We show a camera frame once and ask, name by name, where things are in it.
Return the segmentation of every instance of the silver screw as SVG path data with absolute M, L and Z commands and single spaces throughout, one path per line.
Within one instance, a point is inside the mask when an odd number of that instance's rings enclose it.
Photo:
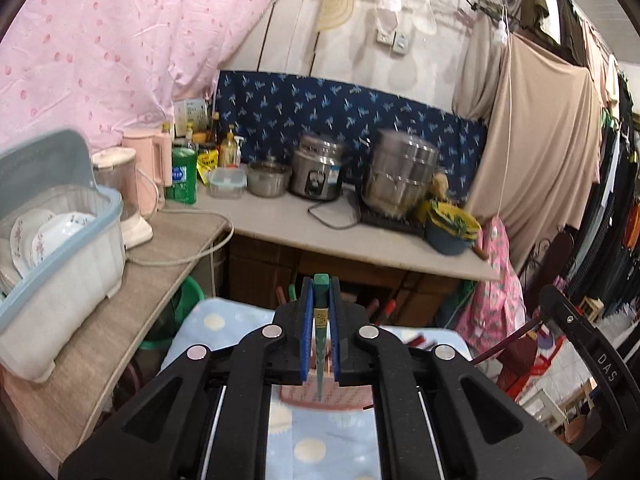
M 194 345 L 187 350 L 187 357 L 193 361 L 204 358 L 207 355 L 207 349 L 202 345 Z
M 451 361 L 456 356 L 456 351 L 449 345 L 438 345 L 433 352 L 443 361 Z
M 375 339 L 378 337 L 378 334 L 380 333 L 380 331 L 373 325 L 365 325 L 360 327 L 360 329 L 358 330 L 358 333 L 364 339 Z
M 267 325 L 262 329 L 262 335 L 273 338 L 282 334 L 282 329 L 278 325 Z

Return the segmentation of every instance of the blue bowl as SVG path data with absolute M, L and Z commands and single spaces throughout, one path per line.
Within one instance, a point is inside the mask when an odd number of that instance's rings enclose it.
M 458 238 L 448 233 L 440 226 L 434 224 L 428 215 L 424 225 L 424 239 L 427 240 L 428 244 L 436 249 L 436 251 L 446 256 L 462 254 L 476 243 L 475 240 Z

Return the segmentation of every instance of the blue gripper pad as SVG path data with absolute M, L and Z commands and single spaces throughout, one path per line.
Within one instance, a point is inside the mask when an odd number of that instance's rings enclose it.
M 340 380 L 340 348 L 338 339 L 338 320 L 335 314 L 335 298 L 333 283 L 329 286 L 329 332 L 331 334 L 331 356 L 334 369 L 334 380 Z
M 314 286 L 309 280 L 306 287 L 305 301 L 305 318 L 302 325 L 302 334 L 300 336 L 300 379 L 306 381 L 311 366 L 311 331 L 313 329 L 314 320 Z

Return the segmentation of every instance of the blender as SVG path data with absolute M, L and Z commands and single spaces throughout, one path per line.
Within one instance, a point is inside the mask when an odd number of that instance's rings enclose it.
M 101 186 L 113 187 L 122 195 L 122 238 L 124 247 L 131 249 L 153 236 L 151 225 L 142 218 L 138 205 L 138 186 L 136 184 L 136 150 L 115 146 L 94 153 L 95 181 Z

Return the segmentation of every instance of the white cord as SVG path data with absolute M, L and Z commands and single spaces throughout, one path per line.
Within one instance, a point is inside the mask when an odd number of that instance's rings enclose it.
M 131 253 L 127 253 L 128 262 L 131 262 L 132 264 L 137 264 L 143 267 L 175 267 L 178 265 L 188 264 L 195 260 L 199 260 L 204 256 L 209 256 L 210 254 L 220 250 L 222 247 L 224 247 L 229 243 L 229 240 L 231 240 L 231 237 L 234 235 L 234 232 L 236 230 L 234 228 L 233 222 L 228 217 L 220 213 L 215 213 L 213 211 L 206 211 L 204 209 L 163 209 L 161 212 L 162 213 L 178 213 L 178 214 L 209 214 L 213 216 L 218 216 L 220 218 L 225 219 L 225 221 L 229 224 L 230 231 L 229 231 L 229 234 L 225 237 L 225 239 L 222 240 L 219 244 L 214 245 L 212 248 L 207 249 L 206 251 L 202 251 L 201 253 L 194 254 L 193 256 L 188 256 L 187 258 L 182 258 L 180 260 L 173 260 L 170 262 L 150 262 L 147 260 L 139 260 L 131 256 Z
M 137 167 L 136 167 L 136 171 L 150 182 L 150 184 L 154 187 L 154 191 L 156 192 L 156 203 L 154 204 L 154 209 L 151 212 L 151 214 L 146 218 L 146 220 L 149 221 L 154 217 L 154 215 L 156 214 L 156 211 L 158 211 L 158 203 L 160 202 L 160 191 L 158 189 L 158 185 L 153 181 L 153 179 L 150 176 L 148 176 L 148 174 L 146 174 L 144 171 L 140 170 L 140 168 L 137 168 Z
M 511 115 L 512 115 L 512 95 L 511 95 L 511 31 L 509 30 L 509 14 L 507 13 L 507 7 L 502 5 L 503 19 L 506 20 L 507 25 L 507 49 L 509 61 L 507 63 L 507 70 L 509 72 L 509 135 L 507 137 L 507 159 L 504 165 L 504 178 L 502 179 L 502 188 L 500 188 L 500 202 L 498 202 L 498 212 L 496 216 L 500 218 L 500 211 L 502 209 L 502 197 L 504 196 L 504 187 L 507 184 L 507 172 L 509 171 L 509 154 L 511 151 Z

